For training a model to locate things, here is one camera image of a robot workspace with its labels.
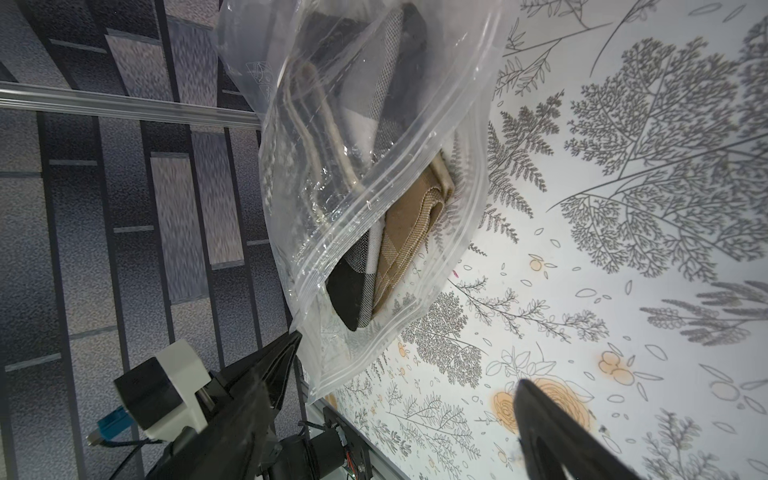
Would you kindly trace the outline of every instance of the tree illustration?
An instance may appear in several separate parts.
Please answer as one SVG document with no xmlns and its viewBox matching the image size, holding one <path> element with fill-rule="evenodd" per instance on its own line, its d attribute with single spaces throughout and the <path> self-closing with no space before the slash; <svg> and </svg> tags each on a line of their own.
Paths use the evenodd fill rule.
<svg viewBox="0 0 768 480">
<path fill-rule="evenodd" d="M 482 350 L 461 341 L 467 316 L 453 293 L 440 293 L 426 316 L 415 320 L 402 332 L 402 339 L 416 344 L 416 352 L 425 362 L 435 365 L 448 381 L 476 388 L 482 368 Z"/>
<path fill-rule="evenodd" d="M 682 300 L 661 300 L 677 308 L 642 307 L 640 310 L 650 314 L 648 322 L 657 328 L 692 327 L 682 329 L 680 335 L 704 346 L 740 343 L 751 334 L 744 328 L 746 323 L 768 320 L 768 283 L 745 280 L 744 284 L 714 282 L 712 286 L 720 290 L 696 295 L 701 299 L 701 306 Z"/>
<path fill-rule="evenodd" d="M 736 261 L 765 254 L 768 162 L 744 148 L 768 135 L 768 124 L 737 127 L 740 63 L 704 57 L 706 46 L 701 38 L 684 48 L 639 41 L 616 75 L 584 86 L 572 103 L 577 137 L 565 149 L 614 179 L 558 205 L 579 250 L 609 273 L 628 266 L 656 277 L 676 266 L 688 280 L 710 282 L 714 253 Z M 766 79 L 753 77 L 764 89 Z M 752 117 L 743 113 L 743 123 Z"/>
<path fill-rule="evenodd" d="M 421 401 L 414 396 L 404 399 L 394 382 L 386 395 L 387 413 L 397 418 L 402 439 L 428 448 L 451 478 L 458 480 L 462 473 L 455 463 L 457 447 L 470 460 L 480 458 L 480 449 L 474 444 L 461 406 L 443 402 L 441 396 L 434 394 Z"/>
<path fill-rule="evenodd" d="M 560 131 L 554 120 L 560 117 L 558 109 L 562 105 L 563 93 L 561 91 L 547 98 L 546 102 L 539 103 L 535 111 L 526 106 L 521 107 L 517 117 L 503 111 L 504 143 L 498 139 L 493 124 L 488 123 L 488 180 L 491 184 L 488 195 L 493 197 L 494 202 L 520 210 L 530 218 L 533 218 L 533 210 L 518 192 L 515 183 L 522 179 L 534 184 L 542 192 L 547 191 L 544 177 L 534 165 L 531 154 L 554 153 L 544 136 Z M 517 243 L 515 230 L 492 204 L 485 206 L 479 227 L 482 228 L 484 224 L 486 230 L 493 226 L 494 231 L 501 230 Z"/>
<path fill-rule="evenodd" d="M 739 78 L 745 92 L 739 107 L 739 133 L 748 138 L 765 131 L 768 124 L 768 16 L 747 32 L 740 60 L 743 67 Z M 754 150 L 762 157 L 768 153 L 768 141 L 757 141 Z"/>
<path fill-rule="evenodd" d="M 501 318 L 505 329 L 520 339 L 523 338 L 520 331 L 521 320 L 528 325 L 535 324 L 538 331 L 546 336 L 567 343 L 571 342 L 571 336 L 566 333 L 566 329 L 575 330 L 578 338 L 584 341 L 597 342 L 608 336 L 605 322 L 589 310 L 574 315 L 566 313 L 563 320 L 558 322 L 554 315 L 545 315 L 549 305 L 544 300 L 532 300 L 525 308 L 518 308 L 518 312 L 513 313 L 514 306 L 519 301 L 517 293 L 512 289 L 507 289 L 504 296 L 481 297 L 480 294 L 485 291 L 488 282 L 486 277 L 471 283 L 453 283 L 451 280 L 449 282 L 467 298 L 466 306 L 475 312 L 476 319 L 491 325 L 494 318 Z"/>
<path fill-rule="evenodd" d="M 681 419 L 676 413 L 661 409 L 656 415 L 658 439 L 650 432 L 643 439 L 648 444 L 651 458 L 643 457 L 643 466 L 651 478 L 659 480 L 738 480 L 735 472 L 726 473 L 717 467 L 719 458 L 712 453 L 685 454 L 693 448 L 701 427 L 691 418 Z"/>
</svg>

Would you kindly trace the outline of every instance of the leaf drawing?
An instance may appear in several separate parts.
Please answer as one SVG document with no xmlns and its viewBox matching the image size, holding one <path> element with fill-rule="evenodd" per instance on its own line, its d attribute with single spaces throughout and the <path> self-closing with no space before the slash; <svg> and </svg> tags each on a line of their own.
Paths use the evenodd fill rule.
<svg viewBox="0 0 768 480">
<path fill-rule="evenodd" d="M 338 391 L 339 397 L 344 402 L 344 397 L 349 400 L 349 403 L 359 403 L 361 400 L 370 396 L 373 391 L 373 386 L 369 379 L 361 379 L 356 377 L 352 381 L 344 384 Z"/>
<path fill-rule="evenodd" d="M 740 343 L 751 335 L 745 324 L 768 320 L 768 284 L 747 280 L 744 284 L 714 282 L 712 286 L 720 290 L 696 295 L 701 305 L 661 300 L 677 308 L 642 307 L 640 310 L 650 314 L 648 322 L 657 328 L 692 327 L 682 329 L 680 335 L 704 346 Z"/>
<path fill-rule="evenodd" d="M 746 395 L 743 398 L 744 398 L 744 402 L 747 405 L 749 405 L 752 410 L 754 410 L 755 412 L 757 412 L 757 413 L 759 413 L 761 415 L 768 415 L 768 412 L 766 411 L 766 408 L 764 406 L 760 405 L 760 403 L 757 400 L 752 399 L 752 398 L 750 398 L 750 397 L 748 397 Z"/>
<path fill-rule="evenodd" d="M 616 35 L 616 32 L 619 31 L 619 28 L 621 28 L 621 26 L 624 25 L 625 23 L 632 23 L 635 20 L 640 20 L 641 22 L 645 22 L 646 20 L 648 20 L 648 12 L 656 11 L 656 4 L 658 2 L 660 2 L 660 0 L 637 0 L 634 3 L 634 5 L 632 5 L 632 8 L 630 8 L 629 12 L 627 12 L 624 18 L 621 19 L 621 22 L 619 22 L 619 25 L 616 26 L 613 33 L 611 33 L 611 36 L 608 37 L 608 40 L 605 41 L 603 48 L 600 49 L 598 56 L 595 58 L 594 63 L 592 64 L 592 69 L 589 71 L 590 77 L 594 73 L 594 68 L 598 65 L 598 60 L 600 60 L 600 56 L 603 55 L 603 51 L 605 51 L 605 48 L 608 46 L 609 43 L 611 43 L 611 40 L 613 40 L 613 37 L 614 35 Z"/>
<path fill-rule="evenodd" d="M 358 429 L 364 431 L 366 435 L 370 433 L 367 409 L 357 409 L 355 411 L 355 426 L 357 426 Z"/>
<path fill-rule="evenodd" d="M 737 15 L 741 13 L 742 10 L 744 10 L 745 7 L 746 3 L 736 7 L 731 13 L 728 14 L 726 18 L 723 19 L 723 23 L 733 20 Z"/>
<path fill-rule="evenodd" d="M 378 357 L 376 357 L 376 361 L 373 362 L 368 368 L 365 369 L 366 376 L 368 376 L 368 380 L 373 382 L 373 376 L 375 375 L 376 378 L 379 379 L 379 383 L 382 381 L 382 376 L 384 375 L 385 366 L 387 366 L 387 358 L 386 358 L 386 352 L 382 353 Z"/>
<path fill-rule="evenodd" d="M 470 460 L 480 458 L 461 406 L 444 402 L 434 394 L 421 400 L 415 396 L 404 399 L 394 382 L 387 389 L 387 402 L 387 413 L 397 418 L 402 440 L 429 448 L 450 478 L 458 480 L 462 474 L 456 461 L 457 447 Z"/>
<path fill-rule="evenodd" d="M 739 385 L 739 387 L 741 387 L 742 390 L 754 390 L 764 385 L 768 385 L 768 379 L 757 380 L 755 382 L 745 382 Z"/>
<path fill-rule="evenodd" d="M 726 473 L 717 466 L 719 458 L 712 453 L 687 454 L 701 427 L 691 418 L 681 419 L 676 413 L 661 409 L 658 438 L 648 432 L 643 440 L 651 457 L 643 457 L 643 466 L 650 478 L 658 480 L 738 480 L 735 472 Z"/>
<path fill-rule="evenodd" d="M 688 15 L 691 17 L 696 17 L 698 15 L 706 15 L 707 13 L 717 12 L 723 7 L 722 3 L 714 2 L 707 5 L 700 6 L 699 8 L 695 8 L 688 12 Z"/>
<path fill-rule="evenodd" d="M 768 52 L 758 31 L 750 30 L 743 58 Z M 701 38 L 683 48 L 639 41 L 616 75 L 584 86 L 584 99 L 572 103 L 578 137 L 565 149 L 617 177 L 558 204 L 579 250 L 608 273 L 628 266 L 652 278 L 676 266 L 687 280 L 711 282 L 714 253 L 736 261 L 765 255 L 768 161 L 743 147 L 768 136 L 759 103 L 768 100 L 768 60 L 704 57 L 706 46 Z M 740 65 L 750 107 L 735 104 Z"/>
<path fill-rule="evenodd" d="M 477 253 L 478 255 L 482 255 L 484 257 L 488 256 L 488 254 L 486 252 L 480 250 L 480 247 L 475 245 L 475 242 L 469 242 L 469 247 L 467 247 L 467 250 L 471 250 L 471 251 Z"/>
<path fill-rule="evenodd" d="M 493 124 L 488 123 L 488 180 L 491 183 L 488 195 L 493 197 L 494 202 L 520 210 L 530 218 L 533 218 L 533 210 L 518 192 L 515 183 L 522 179 L 542 192 L 547 191 L 544 177 L 534 165 L 531 154 L 554 153 L 544 136 L 560 131 L 554 120 L 560 117 L 562 96 L 563 92 L 552 95 L 546 102 L 539 103 L 535 111 L 523 106 L 517 117 L 503 111 L 504 143 L 498 139 Z M 485 224 L 486 230 L 493 227 L 494 232 L 501 229 L 503 234 L 517 243 L 515 230 L 492 205 L 486 205 L 479 227 Z"/>
<path fill-rule="evenodd" d="M 528 325 L 536 325 L 539 332 L 546 336 L 560 339 L 562 342 L 571 342 L 571 335 L 575 331 L 579 340 L 597 342 L 601 338 L 608 337 L 608 328 L 602 319 L 590 312 L 584 310 L 581 313 L 564 314 L 563 320 L 558 322 L 554 315 L 547 317 L 545 310 L 549 305 L 544 300 L 532 300 L 525 308 L 518 308 L 514 312 L 514 306 L 518 302 L 517 293 L 512 289 L 507 289 L 504 296 L 501 297 L 480 297 L 485 291 L 488 279 L 482 277 L 471 283 L 453 283 L 449 282 L 466 297 L 466 306 L 475 313 L 475 318 L 486 325 L 491 325 L 494 318 L 500 318 L 507 331 L 512 332 L 518 338 L 523 338 L 520 331 L 520 321 L 525 321 Z"/>
<path fill-rule="evenodd" d="M 746 462 L 750 464 L 750 467 L 754 468 L 758 472 L 768 475 L 768 464 L 765 462 L 755 460 L 754 458 L 748 458 Z"/>
<path fill-rule="evenodd" d="M 371 422 L 370 430 L 379 440 L 379 444 L 385 445 L 391 453 L 400 452 L 403 457 L 407 457 L 411 453 L 411 444 L 402 438 L 398 432 L 389 429 L 387 424 L 381 420 L 376 419 Z"/>
<path fill-rule="evenodd" d="M 536 5 L 540 5 L 541 8 L 543 8 L 547 3 L 549 5 L 561 5 L 563 2 L 566 4 L 571 3 L 572 5 L 583 5 L 586 3 L 586 1 L 581 2 L 581 0 L 579 0 L 579 2 L 576 2 L 575 0 L 555 0 L 554 2 L 541 2 L 537 0 Z M 534 3 L 529 2 L 527 5 L 529 7 L 533 7 Z M 574 10 L 572 9 L 567 10 L 566 15 L 570 15 L 573 11 Z M 580 12 L 581 7 L 577 7 L 575 11 Z M 509 92 L 510 90 L 514 90 L 515 95 L 523 96 L 525 93 L 530 93 L 531 91 L 538 89 L 539 84 L 543 84 L 546 75 L 552 71 L 548 58 L 554 47 L 556 47 L 566 38 L 570 38 L 575 35 L 581 35 L 585 32 L 596 30 L 598 28 L 606 27 L 610 25 L 610 23 L 605 23 L 591 28 L 588 28 L 582 24 L 582 30 L 572 32 L 558 38 L 553 38 L 551 40 L 547 40 L 529 47 L 523 47 L 523 44 L 525 43 L 525 40 L 523 40 L 525 32 L 518 32 L 519 25 L 520 19 L 518 18 L 515 24 L 512 26 L 512 29 L 510 30 L 507 37 L 507 45 L 505 47 L 506 52 L 504 53 L 504 57 L 507 58 L 507 60 L 504 63 L 504 66 L 499 69 L 496 75 L 496 86 L 494 87 L 493 98 L 500 98 L 503 94 Z M 521 54 L 526 51 L 536 50 L 538 48 L 546 49 L 540 51 L 536 57 L 532 58 L 532 60 L 531 57 L 525 58 L 526 56 L 521 56 Z"/>
<path fill-rule="evenodd" d="M 403 330 L 402 339 L 415 343 L 422 360 L 437 366 L 451 384 L 476 388 L 482 377 L 482 350 L 459 339 L 466 324 L 458 297 L 453 292 L 440 293 L 426 316 Z"/>
<path fill-rule="evenodd" d="M 704 365 L 703 363 L 700 363 L 699 366 L 705 369 L 706 371 L 708 371 L 711 375 L 717 377 L 718 379 L 723 380 L 724 382 L 727 382 L 727 383 L 733 383 L 732 378 L 730 378 L 728 375 L 721 372 L 720 370 L 716 369 L 715 367 Z"/>
<path fill-rule="evenodd" d="M 573 15 L 583 28 L 589 28 L 581 20 L 584 15 L 584 4 L 588 0 L 522 0 L 520 9 L 528 18 L 539 12 L 547 12 L 548 17 L 564 17 Z"/>
</svg>

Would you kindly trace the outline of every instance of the plaid fabric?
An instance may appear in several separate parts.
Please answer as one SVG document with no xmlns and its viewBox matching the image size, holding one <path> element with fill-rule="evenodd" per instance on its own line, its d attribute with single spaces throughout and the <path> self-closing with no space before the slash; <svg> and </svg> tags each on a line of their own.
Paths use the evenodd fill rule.
<svg viewBox="0 0 768 480">
<path fill-rule="evenodd" d="M 352 155 L 369 168 L 397 142 L 418 114 L 409 98 L 422 76 L 426 28 L 411 4 L 393 8 L 349 68 L 339 106 Z M 341 35 L 351 42 L 353 35 Z M 337 263 L 326 282 L 331 304 L 352 331 L 368 326 L 384 231 L 380 219 Z"/>
<path fill-rule="evenodd" d="M 386 303 L 406 272 L 453 190 L 453 181 L 442 155 L 437 154 L 416 182 L 387 210 L 376 271 L 374 314 Z"/>
</svg>

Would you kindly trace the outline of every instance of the floral wallpaper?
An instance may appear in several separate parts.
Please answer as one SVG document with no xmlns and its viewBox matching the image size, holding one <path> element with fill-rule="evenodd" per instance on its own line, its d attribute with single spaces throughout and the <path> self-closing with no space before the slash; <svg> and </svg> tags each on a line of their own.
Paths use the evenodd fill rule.
<svg viewBox="0 0 768 480">
<path fill-rule="evenodd" d="M 520 379 L 640 477 L 768 478 L 768 3 L 517 3 L 477 234 L 328 400 L 419 480 L 527 478 Z"/>
</svg>

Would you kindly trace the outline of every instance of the ziploc bag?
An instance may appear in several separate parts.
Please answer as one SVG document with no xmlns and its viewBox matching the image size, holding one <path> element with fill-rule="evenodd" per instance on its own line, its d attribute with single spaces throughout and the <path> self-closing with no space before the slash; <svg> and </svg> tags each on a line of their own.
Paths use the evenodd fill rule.
<svg viewBox="0 0 768 480">
<path fill-rule="evenodd" d="M 504 0 L 225 0 L 214 41 L 263 122 L 270 244 L 303 334 L 309 401 L 366 368 L 426 314 L 487 193 L 485 136 Z M 386 304 L 350 332 L 325 282 L 439 152 L 456 185 Z"/>
</svg>

